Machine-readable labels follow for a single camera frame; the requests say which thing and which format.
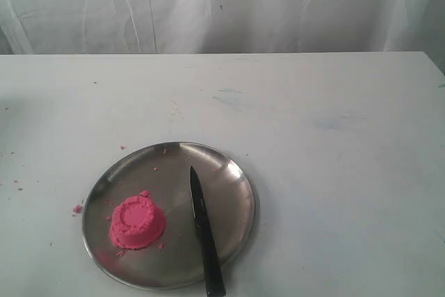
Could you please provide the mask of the pink sand mound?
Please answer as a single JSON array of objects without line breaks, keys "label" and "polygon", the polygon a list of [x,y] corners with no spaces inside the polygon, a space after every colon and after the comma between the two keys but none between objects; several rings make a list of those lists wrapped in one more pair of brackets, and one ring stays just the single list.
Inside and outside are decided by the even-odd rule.
[{"label": "pink sand mound", "polygon": [[143,191],[114,209],[108,236],[115,247],[140,250],[158,240],[165,227],[165,214],[151,199],[149,191]]}]

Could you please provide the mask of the black kitchen knife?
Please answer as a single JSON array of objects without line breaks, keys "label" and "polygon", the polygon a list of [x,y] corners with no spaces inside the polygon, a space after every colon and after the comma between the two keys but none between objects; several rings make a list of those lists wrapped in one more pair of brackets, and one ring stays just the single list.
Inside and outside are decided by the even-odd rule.
[{"label": "black kitchen knife", "polygon": [[195,229],[202,250],[202,263],[207,296],[226,296],[218,253],[204,201],[201,183],[194,167],[190,167],[190,190]]}]

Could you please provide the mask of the white backdrop curtain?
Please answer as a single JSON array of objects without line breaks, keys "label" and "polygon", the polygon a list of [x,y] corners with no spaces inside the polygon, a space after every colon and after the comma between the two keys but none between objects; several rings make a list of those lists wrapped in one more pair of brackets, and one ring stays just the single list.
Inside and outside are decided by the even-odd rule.
[{"label": "white backdrop curtain", "polygon": [[1,0],[16,54],[425,50],[444,0]]}]

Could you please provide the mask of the round steel plate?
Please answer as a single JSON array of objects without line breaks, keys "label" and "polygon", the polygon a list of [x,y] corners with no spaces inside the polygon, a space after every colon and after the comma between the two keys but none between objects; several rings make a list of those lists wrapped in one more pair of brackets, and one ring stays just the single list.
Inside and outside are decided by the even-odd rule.
[{"label": "round steel plate", "polygon": [[[96,265],[113,279],[145,290],[185,287],[204,278],[196,234],[190,171],[199,177],[221,264],[247,240],[255,198],[245,173],[226,154],[199,143],[167,142],[132,152],[93,186],[83,207],[83,242]],[[148,191],[166,217],[160,239],[142,250],[123,250],[109,237],[114,209]]]}]

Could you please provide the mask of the pink sand crumb lump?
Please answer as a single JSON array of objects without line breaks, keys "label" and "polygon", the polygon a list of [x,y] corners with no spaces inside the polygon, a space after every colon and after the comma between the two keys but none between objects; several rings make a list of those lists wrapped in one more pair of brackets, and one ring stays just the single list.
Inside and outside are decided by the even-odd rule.
[{"label": "pink sand crumb lump", "polygon": [[82,211],[83,211],[83,206],[78,204],[72,209],[72,215],[75,216],[81,214]]}]

